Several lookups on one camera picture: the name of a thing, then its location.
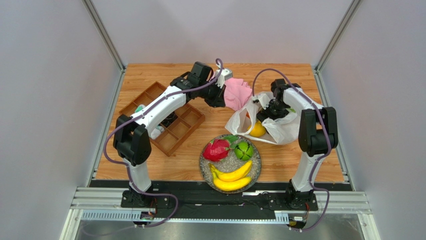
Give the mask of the yellow fake lemon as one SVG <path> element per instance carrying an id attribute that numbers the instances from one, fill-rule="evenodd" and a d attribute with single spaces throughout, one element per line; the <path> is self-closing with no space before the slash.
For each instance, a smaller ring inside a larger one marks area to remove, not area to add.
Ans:
<path id="1" fill-rule="evenodd" d="M 260 138 L 267 133 L 266 128 L 262 125 L 262 123 L 257 120 L 254 126 L 250 125 L 247 130 L 250 130 L 249 135 L 255 138 Z"/>

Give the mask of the white plastic bag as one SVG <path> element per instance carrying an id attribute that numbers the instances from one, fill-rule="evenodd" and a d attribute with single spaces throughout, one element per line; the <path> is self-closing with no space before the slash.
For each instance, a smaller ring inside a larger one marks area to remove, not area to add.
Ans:
<path id="1" fill-rule="evenodd" d="M 266 128 L 266 134 L 261 137 L 253 137 L 249 135 L 250 130 L 247 128 L 255 124 L 256 115 L 262 109 L 259 103 L 253 102 L 251 99 L 238 111 L 230 117 L 225 125 L 225 129 L 232 135 L 239 135 L 250 140 L 259 141 L 273 145 L 287 145 L 298 139 L 300 117 L 290 110 L 289 114 L 284 118 L 276 120 L 266 119 L 261 124 Z"/>

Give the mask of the green fake melon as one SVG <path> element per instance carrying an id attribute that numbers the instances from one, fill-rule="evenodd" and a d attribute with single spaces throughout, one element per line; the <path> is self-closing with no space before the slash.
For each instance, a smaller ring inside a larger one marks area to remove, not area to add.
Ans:
<path id="1" fill-rule="evenodd" d="M 234 148 L 235 156 L 242 161 L 248 161 L 254 154 L 254 147 L 251 143 L 241 141 Z"/>

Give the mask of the red fake dragon fruit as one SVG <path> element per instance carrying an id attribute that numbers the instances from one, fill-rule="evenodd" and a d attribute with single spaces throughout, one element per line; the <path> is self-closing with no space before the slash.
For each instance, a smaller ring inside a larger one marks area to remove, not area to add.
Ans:
<path id="1" fill-rule="evenodd" d="M 201 155 L 208 161 L 220 162 L 235 148 L 235 142 L 238 139 L 237 135 L 226 135 L 215 138 L 206 145 Z"/>

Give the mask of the yellow fake banana bunch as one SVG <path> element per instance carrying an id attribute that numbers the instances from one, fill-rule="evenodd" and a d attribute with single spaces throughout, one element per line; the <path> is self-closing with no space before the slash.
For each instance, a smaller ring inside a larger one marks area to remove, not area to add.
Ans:
<path id="1" fill-rule="evenodd" d="M 247 186 L 252 178 L 248 176 L 253 162 L 249 160 L 243 166 L 232 172 L 221 172 L 213 164 L 209 164 L 212 181 L 216 188 L 223 192 L 232 192 Z"/>

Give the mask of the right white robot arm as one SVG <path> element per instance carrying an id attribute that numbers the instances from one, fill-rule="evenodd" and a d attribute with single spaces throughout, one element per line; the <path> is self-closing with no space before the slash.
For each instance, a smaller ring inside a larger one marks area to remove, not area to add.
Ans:
<path id="1" fill-rule="evenodd" d="M 285 201 L 294 206 L 309 202 L 314 196 L 314 180 L 324 159 L 338 145 L 337 112 L 305 95 L 298 84 L 284 79 L 271 83 L 272 99 L 262 105 L 256 118 L 263 124 L 295 113 L 300 118 L 298 144 L 302 150 L 296 174 L 285 190 Z"/>

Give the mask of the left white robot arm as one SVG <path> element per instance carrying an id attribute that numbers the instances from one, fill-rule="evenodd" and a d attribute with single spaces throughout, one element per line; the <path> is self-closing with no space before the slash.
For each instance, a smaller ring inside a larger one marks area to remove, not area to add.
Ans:
<path id="1" fill-rule="evenodd" d="M 156 99 L 131 116 L 121 115 L 115 129 L 107 137 L 122 158 L 126 167 L 130 188 L 138 194 L 148 195 L 152 181 L 149 177 L 147 159 L 152 147 L 150 134 L 174 111 L 189 101 L 202 98 L 213 108 L 225 107 L 226 80 L 233 73 L 225 68 L 221 59 L 216 59 L 217 70 L 202 62 L 195 62 L 190 71 L 170 82 Z"/>

